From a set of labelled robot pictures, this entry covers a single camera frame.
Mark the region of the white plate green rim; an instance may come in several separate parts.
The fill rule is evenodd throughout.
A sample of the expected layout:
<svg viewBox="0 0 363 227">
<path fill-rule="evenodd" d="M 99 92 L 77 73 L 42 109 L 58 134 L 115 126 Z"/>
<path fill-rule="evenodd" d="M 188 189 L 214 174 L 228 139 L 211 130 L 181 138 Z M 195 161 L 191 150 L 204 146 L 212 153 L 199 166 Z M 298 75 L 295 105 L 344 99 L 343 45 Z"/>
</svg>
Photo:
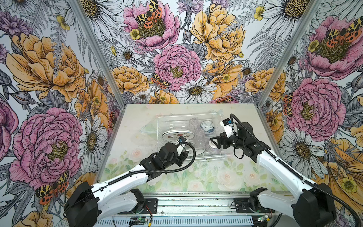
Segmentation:
<svg viewBox="0 0 363 227">
<path fill-rule="evenodd" d="M 187 151 L 188 151 L 188 157 L 193 157 L 193 150 L 191 148 L 188 148 Z M 206 150 L 203 148 L 196 148 L 195 151 L 196 151 L 196 156 L 206 152 Z"/>
</svg>

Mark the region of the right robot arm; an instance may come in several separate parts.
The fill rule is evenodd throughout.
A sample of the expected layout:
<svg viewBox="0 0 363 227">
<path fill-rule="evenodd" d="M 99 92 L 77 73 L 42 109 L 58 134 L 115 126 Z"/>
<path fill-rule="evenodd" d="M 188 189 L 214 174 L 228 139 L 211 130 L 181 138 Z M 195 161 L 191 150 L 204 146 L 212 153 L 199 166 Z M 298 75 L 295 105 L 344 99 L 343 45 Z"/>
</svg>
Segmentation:
<svg viewBox="0 0 363 227">
<path fill-rule="evenodd" d="M 301 227 L 324 227 L 336 219 L 332 191 L 327 185 L 315 184 L 279 158 L 254 136 L 249 123 L 239 124 L 225 119 L 220 125 L 223 131 L 211 138 L 215 146 L 241 149 L 244 156 L 268 170 L 291 193 L 288 197 L 267 188 L 258 188 L 250 193 L 249 208 L 252 211 L 275 210 L 293 218 Z"/>
</svg>

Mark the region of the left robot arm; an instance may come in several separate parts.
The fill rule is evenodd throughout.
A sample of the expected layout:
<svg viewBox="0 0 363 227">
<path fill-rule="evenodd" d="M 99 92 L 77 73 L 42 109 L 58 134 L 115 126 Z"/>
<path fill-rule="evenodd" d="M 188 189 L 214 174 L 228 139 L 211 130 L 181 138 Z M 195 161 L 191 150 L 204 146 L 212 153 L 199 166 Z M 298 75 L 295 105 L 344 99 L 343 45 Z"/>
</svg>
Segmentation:
<svg viewBox="0 0 363 227">
<path fill-rule="evenodd" d="M 64 216 L 71 227 L 92 227 L 99 219 L 119 212 L 138 213 L 145 204 L 136 187 L 162 174 L 183 171 L 196 158 L 195 148 L 188 142 L 166 143 L 159 152 L 143 159 L 128 172 L 111 180 L 78 185 L 64 205 Z"/>
</svg>

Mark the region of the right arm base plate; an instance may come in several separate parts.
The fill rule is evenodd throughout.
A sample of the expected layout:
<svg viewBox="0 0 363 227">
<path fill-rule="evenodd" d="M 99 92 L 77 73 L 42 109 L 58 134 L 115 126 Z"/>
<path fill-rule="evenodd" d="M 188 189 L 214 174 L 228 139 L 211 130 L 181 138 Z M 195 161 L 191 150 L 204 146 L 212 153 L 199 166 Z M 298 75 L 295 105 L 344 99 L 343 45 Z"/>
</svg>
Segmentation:
<svg viewBox="0 0 363 227">
<path fill-rule="evenodd" d="M 232 210 L 236 210 L 236 213 L 271 213 L 270 209 L 257 207 L 252 208 L 249 198 L 234 198 L 233 202 L 230 204 Z"/>
</svg>

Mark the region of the white wire dish rack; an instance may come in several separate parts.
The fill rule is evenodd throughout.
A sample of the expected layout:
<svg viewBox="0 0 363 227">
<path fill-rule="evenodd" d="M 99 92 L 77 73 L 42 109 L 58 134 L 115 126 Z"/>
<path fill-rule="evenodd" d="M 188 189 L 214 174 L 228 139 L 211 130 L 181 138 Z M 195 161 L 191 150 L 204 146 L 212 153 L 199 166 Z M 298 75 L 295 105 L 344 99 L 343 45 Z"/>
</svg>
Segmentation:
<svg viewBox="0 0 363 227">
<path fill-rule="evenodd" d="M 179 144 L 183 137 L 196 150 L 196 161 L 223 160 L 232 155 L 230 150 L 217 148 L 216 140 L 210 140 L 222 133 L 220 113 L 161 116 L 157 119 L 157 149 L 167 142 Z"/>
</svg>

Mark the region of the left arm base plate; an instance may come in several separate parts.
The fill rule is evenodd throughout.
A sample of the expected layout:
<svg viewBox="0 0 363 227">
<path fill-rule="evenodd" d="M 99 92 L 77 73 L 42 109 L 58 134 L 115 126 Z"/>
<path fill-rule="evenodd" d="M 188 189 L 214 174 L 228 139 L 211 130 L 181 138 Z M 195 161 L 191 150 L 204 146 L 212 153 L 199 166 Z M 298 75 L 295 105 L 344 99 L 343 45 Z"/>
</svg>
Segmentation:
<svg viewBox="0 0 363 227">
<path fill-rule="evenodd" d="M 144 205 L 141 208 L 138 208 L 135 211 L 124 211 L 119 212 L 119 215 L 131 215 L 131 214 L 156 214 L 158 210 L 158 201 L 157 198 L 146 198 Z"/>
</svg>

